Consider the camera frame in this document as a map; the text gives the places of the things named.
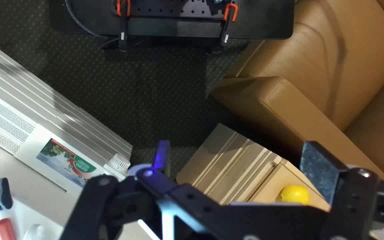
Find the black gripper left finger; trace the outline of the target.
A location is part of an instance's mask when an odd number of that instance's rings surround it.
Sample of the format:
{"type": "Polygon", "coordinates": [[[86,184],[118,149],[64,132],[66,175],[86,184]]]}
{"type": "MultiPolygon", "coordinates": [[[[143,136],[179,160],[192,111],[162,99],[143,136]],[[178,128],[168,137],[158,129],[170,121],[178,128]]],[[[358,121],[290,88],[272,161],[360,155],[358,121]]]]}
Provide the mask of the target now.
{"type": "Polygon", "coordinates": [[[102,175],[84,185],[60,240],[116,240],[136,221],[162,237],[160,217],[154,196],[135,177],[118,181],[102,175]]]}

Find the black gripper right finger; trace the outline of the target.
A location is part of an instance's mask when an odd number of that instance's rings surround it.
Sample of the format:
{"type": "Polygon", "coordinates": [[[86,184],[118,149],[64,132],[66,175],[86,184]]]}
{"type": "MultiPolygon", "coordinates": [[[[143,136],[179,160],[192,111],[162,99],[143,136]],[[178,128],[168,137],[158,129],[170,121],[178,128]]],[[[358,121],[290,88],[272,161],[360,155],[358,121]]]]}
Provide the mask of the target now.
{"type": "Polygon", "coordinates": [[[331,205],[320,239],[368,240],[378,200],[378,175],[347,167],[316,141],[303,145],[300,171],[331,205]]]}

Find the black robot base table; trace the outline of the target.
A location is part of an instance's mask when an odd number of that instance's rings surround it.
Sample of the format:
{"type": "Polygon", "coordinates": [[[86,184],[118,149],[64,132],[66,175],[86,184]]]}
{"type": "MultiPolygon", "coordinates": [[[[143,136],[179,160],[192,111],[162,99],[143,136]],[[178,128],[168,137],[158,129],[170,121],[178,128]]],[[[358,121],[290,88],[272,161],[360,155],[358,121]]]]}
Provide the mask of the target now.
{"type": "MultiPolygon", "coordinates": [[[[235,1],[238,19],[230,39],[288,39],[295,0],[131,0],[128,37],[220,39],[226,4],[235,1]]],[[[64,0],[74,21],[99,37],[119,37],[116,0],[64,0]]]]}

